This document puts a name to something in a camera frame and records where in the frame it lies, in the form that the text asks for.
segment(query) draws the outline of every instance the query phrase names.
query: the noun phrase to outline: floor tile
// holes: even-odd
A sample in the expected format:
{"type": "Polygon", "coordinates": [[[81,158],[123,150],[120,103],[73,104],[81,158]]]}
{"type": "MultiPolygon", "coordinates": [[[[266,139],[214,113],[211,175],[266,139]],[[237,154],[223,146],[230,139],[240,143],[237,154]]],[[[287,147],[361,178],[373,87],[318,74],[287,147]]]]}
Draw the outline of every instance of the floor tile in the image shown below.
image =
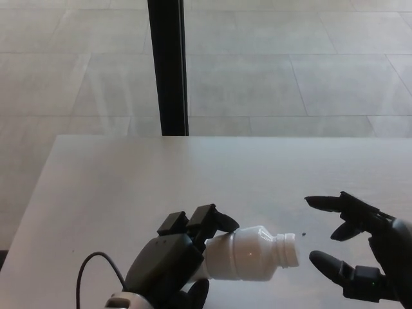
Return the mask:
{"type": "Polygon", "coordinates": [[[412,55],[388,55],[388,59],[412,93],[412,55]]]}
{"type": "Polygon", "coordinates": [[[2,209],[11,205],[28,205],[40,173],[6,171],[0,175],[2,209]]]}
{"type": "Polygon", "coordinates": [[[192,10],[192,4],[193,0],[183,0],[183,7],[185,9],[185,11],[190,11],[192,10]]]}
{"type": "Polygon", "coordinates": [[[160,118],[131,117],[128,135],[143,137],[161,136],[160,118]]]}
{"type": "Polygon", "coordinates": [[[365,116],[251,117],[253,136],[374,137],[365,116]]]}
{"type": "Polygon", "coordinates": [[[63,10],[0,10],[0,52],[43,52],[63,10]]]}
{"type": "Polygon", "coordinates": [[[273,0],[277,11],[354,11],[350,0],[273,0]]]}
{"type": "Polygon", "coordinates": [[[273,10],[272,0],[192,0],[193,10],[273,10]]]}
{"type": "Polygon", "coordinates": [[[24,8],[27,1],[28,0],[0,0],[0,8],[24,8]]]}
{"type": "Polygon", "coordinates": [[[28,8],[108,8],[110,0],[28,0],[28,8]]]}
{"type": "Polygon", "coordinates": [[[141,10],[68,10],[49,52],[141,53],[148,15],[141,10]]]}
{"type": "Polygon", "coordinates": [[[239,53],[234,12],[187,12],[185,32],[188,54],[239,53]]]}
{"type": "Polygon", "coordinates": [[[68,134],[127,135],[130,117],[71,117],[68,134]]]}
{"type": "Polygon", "coordinates": [[[412,28],[412,13],[401,13],[400,14],[405,22],[412,28]]]}
{"type": "Polygon", "coordinates": [[[192,116],[305,115],[289,58],[192,56],[192,116]]]}
{"type": "Polygon", "coordinates": [[[249,136],[248,117],[189,117],[191,136],[249,136]]]}
{"type": "Polygon", "coordinates": [[[69,115],[89,55],[1,54],[0,115],[69,115]]]}
{"type": "Polygon", "coordinates": [[[69,117],[0,117],[0,171],[40,173],[69,117]]]}
{"type": "Polygon", "coordinates": [[[412,115],[412,97],[384,55],[291,59],[309,115],[412,115]]]}
{"type": "Polygon", "coordinates": [[[111,0],[110,8],[146,10],[147,0],[111,0]]]}
{"type": "Polygon", "coordinates": [[[152,56],[93,55],[73,114],[80,116],[158,116],[152,56]]]}
{"type": "Polygon", "coordinates": [[[319,13],[338,53],[412,53],[412,30],[398,13],[319,13]]]}
{"type": "Polygon", "coordinates": [[[351,0],[358,11],[401,12],[412,11],[410,0],[351,0]]]}
{"type": "MultiPolygon", "coordinates": [[[[187,41],[187,30],[185,29],[185,38],[187,41]]],[[[144,39],[143,53],[146,55],[153,55],[153,45],[152,45],[152,33],[150,31],[150,23],[147,25],[146,35],[144,39]]]]}
{"type": "Polygon", "coordinates": [[[410,116],[369,116],[377,137],[412,137],[410,116]]]}
{"type": "Polygon", "coordinates": [[[335,53],[315,12],[236,12],[243,54],[335,53]]]}

